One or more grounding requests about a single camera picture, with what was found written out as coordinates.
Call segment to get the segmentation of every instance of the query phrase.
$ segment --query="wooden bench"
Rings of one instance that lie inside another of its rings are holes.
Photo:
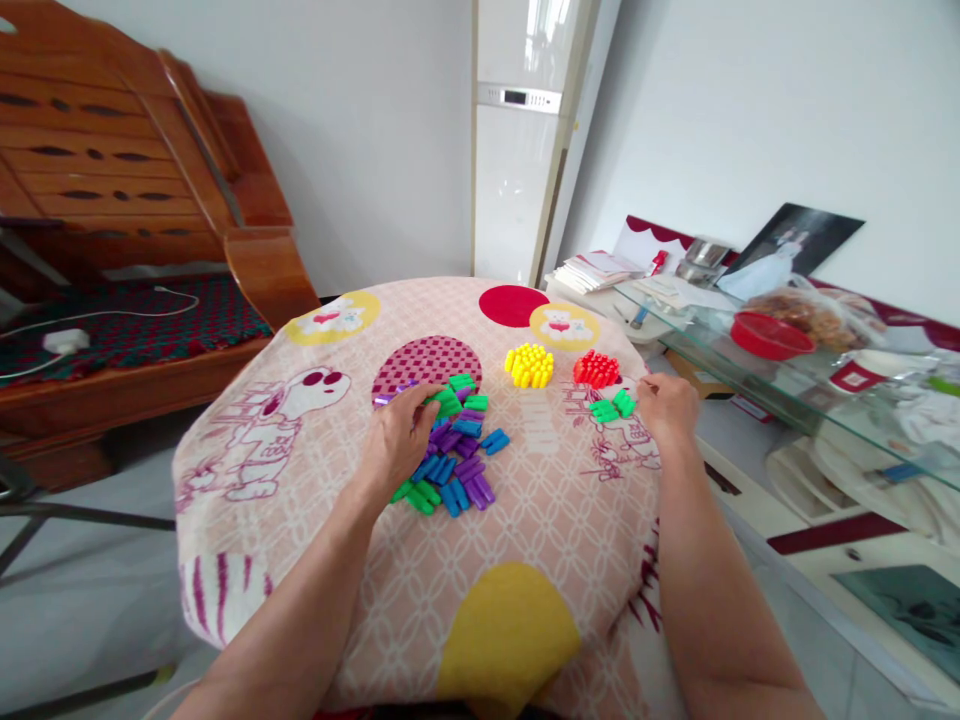
[[[0,221],[36,256],[81,289],[134,265],[226,263],[274,330],[317,307],[240,98],[50,0],[0,0],[0,17],[16,28],[0,33]],[[21,256],[0,246],[0,287],[56,296]],[[48,489],[97,480],[107,430],[213,400],[266,343],[0,388],[0,446]]]

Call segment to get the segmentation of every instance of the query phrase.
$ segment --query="red bowl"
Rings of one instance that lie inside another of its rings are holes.
[[[817,344],[793,325],[760,313],[737,313],[730,337],[744,350],[766,360],[789,360],[817,349]]]

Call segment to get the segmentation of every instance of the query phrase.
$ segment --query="green plastic block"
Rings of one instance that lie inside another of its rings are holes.
[[[434,400],[440,403],[440,412],[437,413],[437,418],[450,417],[463,412],[463,405],[457,400],[457,394],[450,388],[444,388],[433,397],[427,398],[423,401],[423,404],[426,405]]]
[[[429,482],[417,483],[412,492],[419,494],[424,500],[434,507],[443,502],[443,499],[440,497],[440,493],[438,493],[434,489],[433,485],[431,485]]]
[[[393,497],[390,498],[390,504],[393,505],[393,503],[400,502],[401,500],[403,500],[407,496],[407,493],[410,492],[412,489],[413,489],[413,482],[411,482],[409,479],[404,480],[403,484],[400,487],[398,487],[397,491],[393,494]]]
[[[433,515],[433,505],[430,504],[430,501],[427,500],[423,495],[415,490],[411,490],[407,493],[407,502],[413,505],[413,507],[424,515]]]
[[[472,387],[474,390],[477,389],[477,385],[473,382],[473,378],[466,373],[451,376],[449,382],[449,387],[453,388],[454,392],[462,390],[465,387]]]
[[[637,407],[637,401],[632,399],[624,388],[621,388],[620,392],[617,393],[617,396],[613,399],[613,404],[617,408],[617,412],[620,413],[620,417],[629,417]]]
[[[598,400],[590,406],[590,410],[594,415],[599,415],[603,412],[616,412],[617,409],[609,400]]]
[[[477,412],[486,412],[488,403],[489,400],[486,395],[471,395],[463,403],[463,406]]]

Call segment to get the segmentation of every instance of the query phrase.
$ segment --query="white cable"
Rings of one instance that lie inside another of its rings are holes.
[[[30,373],[36,372],[37,370],[43,370],[45,367],[50,367],[55,362],[59,360],[63,360],[67,355],[71,355],[71,354],[72,353],[64,353],[63,355],[57,355],[53,360],[47,360],[47,362],[45,362],[43,365],[37,365],[36,367],[30,368],[29,370],[23,370],[18,373],[10,373],[9,375],[0,375],[0,380],[7,380],[12,377],[20,377],[21,375],[29,375]]]
[[[181,293],[181,292],[177,292],[176,290],[170,290],[169,288],[163,287],[163,285],[154,285],[153,289],[156,290],[157,292],[168,292],[174,295],[182,295],[183,297],[193,298],[193,302],[190,303],[188,307],[185,307],[182,310],[174,310],[173,312],[169,312],[169,313],[135,313],[129,310],[101,310],[100,312],[86,313],[85,315],[73,315],[71,317],[66,317],[66,318],[57,318],[56,320],[47,320],[42,323],[34,323],[33,325],[24,325],[22,328],[17,328],[16,330],[11,330],[10,332],[3,333],[2,335],[0,335],[0,340],[2,340],[5,337],[10,337],[11,335],[16,335],[18,332],[23,332],[24,330],[30,330],[31,328],[35,328],[35,327],[43,327],[44,325],[53,325],[54,323],[58,323],[58,322],[66,322],[67,320],[79,320],[80,318],[93,317],[95,315],[136,315],[138,317],[167,317],[168,315],[179,315],[180,313],[185,313],[188,310],[193,310],[197,305],[200,304],[200,298],[198,298],[196,295],[190,295],[188,293]],[[21,372],[10,373],[9,375],[0,375],[0,380],[9,380],[10,378],[21,377],[23,375],[29,375],[31,373],[35,373],[37,372],[37,370],[43,370],[45,367],[50,367],[55,362],[59,362],[60,360],[63,360],[63,358],[67,357],[67,355],[72,355],[72,354],[73,353],[62,353],[61,355],[57,355],[52,360],[48,360],[42,365],[37,365],[36,367],[32,367],[29,370],[22,370]]]
[[[157,292],[168,292],[173,293],[174,295],[182,295],[183,297],[193,298],[193,302],[189,307],[185,307],[182,310],[174,310],[169,313],[135,313],[130,312],[129,310],[101,310],[100,312],[95,313],[86,313],[85,315],[73,315],[67,318],[57,318],[56,320],[47,320],[42,323],[34,323],[33,325],[24,325],[22,328],[17,328],[16,330],[11,330],[10,332],[3,333],[0,335],[0,339],[5,337],[10,337],[11,335],[16,335],[18,332],[23,332],[24,330],[30,330],[35,327],[43,327],[44,325],[53,325],[58,322],[66,322],[67,320],[79,320],[84,317],[93,317],[95,315],[136,315],[138,317],[167,317],[168,315],[179,315],[180,313],[187,312],[187,310],[193,310],[197,305],[200,304],[200,298],[196,295],[189,295],[188,293],[179,293],[176,290],[168,290],[162,285],[155,285],[154,290]]]
[[[198,682],[200,682],[200,680],[193,680],[188,682],[186,685],[181,685],[173,692],[167,693],[163,698],[161,698],[160,702],[150,708],[150,712],[143,716],[143,720],[153,720],[153,718],[158,717],[157,713],[170,704],[171,700],[174,700],[180,693],[182,693],[184,690],[189,690]]]

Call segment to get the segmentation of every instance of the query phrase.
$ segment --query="seat cushion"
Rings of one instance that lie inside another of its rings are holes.
[[[62,319],[111,310],[171,313],[193,303],[191,297],[158,292],[155,286],[192,295],[199,304],[165,317],[104,314]],[[29,370],[53,359],[55,356],[43,349],[43,336],[47,333],[80,328],[90,336],[90,347],[43,370],[0,378],[0,387],[74,380],[108,367],[173,362],[271,335],[270,327],[229,274],[125,280],[84,289],[68,286],[55,300],[21,313],[3,332],[49,320],[58,322],[0,338],[0,376]]]

